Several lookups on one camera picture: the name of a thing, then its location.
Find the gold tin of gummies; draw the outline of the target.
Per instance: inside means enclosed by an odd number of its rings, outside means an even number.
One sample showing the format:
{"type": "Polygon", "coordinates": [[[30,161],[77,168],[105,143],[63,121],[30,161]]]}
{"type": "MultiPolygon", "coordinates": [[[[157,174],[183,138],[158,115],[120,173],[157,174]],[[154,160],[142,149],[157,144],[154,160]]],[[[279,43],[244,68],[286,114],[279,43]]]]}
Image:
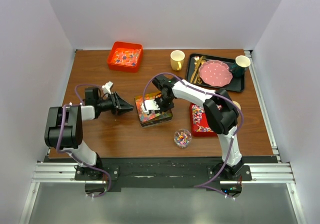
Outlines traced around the gold tin of gummies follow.
{"type": "Polygon", "coordinates": [[[137,109],[137,114],[139,118],[139,122],[142,127],[152,126],[156,124],[160,124],[162,122],[167,122],[172,120],[173,113],[171,110],[160,113],[158,110],[152,110],[148,113],[144,113],[142,110],[143,99],[142,95],[135,96],[135,106],[137,109]]]}

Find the clear plastic jar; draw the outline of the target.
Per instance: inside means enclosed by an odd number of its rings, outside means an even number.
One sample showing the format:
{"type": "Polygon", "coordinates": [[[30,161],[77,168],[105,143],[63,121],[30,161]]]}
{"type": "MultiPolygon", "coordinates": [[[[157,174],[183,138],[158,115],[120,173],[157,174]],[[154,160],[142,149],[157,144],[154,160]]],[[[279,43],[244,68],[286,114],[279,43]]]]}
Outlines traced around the clear plastic jar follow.
{"type": "Polygon", "coordinates": [[[174,133],[174,142],[180,148],[187,148],[192,140],[191,133],[187,129],[179,129],[174,133]]]}

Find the red tray of lollipops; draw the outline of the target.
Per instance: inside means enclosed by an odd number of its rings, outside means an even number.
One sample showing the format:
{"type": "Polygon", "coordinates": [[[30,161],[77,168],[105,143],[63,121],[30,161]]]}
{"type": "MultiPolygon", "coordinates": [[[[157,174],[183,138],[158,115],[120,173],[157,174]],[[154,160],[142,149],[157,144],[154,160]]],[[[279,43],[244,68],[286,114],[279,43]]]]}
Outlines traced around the red tray of lollipops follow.
{"type": "Polygon", "coordinates": [[[217,134],[211,130],[207,123],[204,109],[196,104],[191,103],[190,106],[190,128],[194,137],[217,137],[217,134]]]}

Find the orange tray of candies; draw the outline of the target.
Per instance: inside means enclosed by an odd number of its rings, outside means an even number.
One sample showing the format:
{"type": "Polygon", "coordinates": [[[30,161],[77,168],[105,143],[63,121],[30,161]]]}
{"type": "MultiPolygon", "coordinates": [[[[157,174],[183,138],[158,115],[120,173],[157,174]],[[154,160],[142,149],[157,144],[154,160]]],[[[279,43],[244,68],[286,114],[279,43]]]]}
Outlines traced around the orange tray of candies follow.
{"type": "Polygon", "coordinates": [[[106,63],[110,70],[136,73],[142,57],[143,46],[141,44],[116,41],[106,63]]]}

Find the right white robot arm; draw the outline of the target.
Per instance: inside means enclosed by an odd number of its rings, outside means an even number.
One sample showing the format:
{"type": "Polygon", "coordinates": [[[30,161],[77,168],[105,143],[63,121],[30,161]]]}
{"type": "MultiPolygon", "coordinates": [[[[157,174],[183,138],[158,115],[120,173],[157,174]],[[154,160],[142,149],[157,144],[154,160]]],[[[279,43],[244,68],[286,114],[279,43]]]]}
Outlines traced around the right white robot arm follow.
{"type": "Polygon", "coordinates": [[[217,179],[222,172],[226,179],[235,180],[243,165],[237,139],[237,133],[244,123],[242,111],[226,90],[205,89],[172,73],[172,78],[166,77],[166,74],[157,74],[149,80],[161,93],[155,98],[156,109],[161,112],[172,109],[174,99],[184,99],[202,107],[209,128],[218,135],[223,161],[219,171],[208,182],[217,179]]]}

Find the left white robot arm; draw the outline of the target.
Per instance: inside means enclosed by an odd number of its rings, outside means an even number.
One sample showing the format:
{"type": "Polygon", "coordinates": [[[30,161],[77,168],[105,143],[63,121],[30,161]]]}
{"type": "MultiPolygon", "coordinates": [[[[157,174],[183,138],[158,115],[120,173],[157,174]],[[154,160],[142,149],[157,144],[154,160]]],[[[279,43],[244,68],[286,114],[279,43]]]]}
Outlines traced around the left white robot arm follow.
{"type": "Polygon", "coordinates": [[[49,108],[45,127],[45,144],[57,153],[66,153],[77,163],[80,175],[92,180],[107,178],[99,155],[91,150],[83,139],[82,122],[97,119],[110,111],[122,115],[133,110],[133,105],[112,92],[106,85],[87,87],[79,105],[68,104],[49,108]]]}

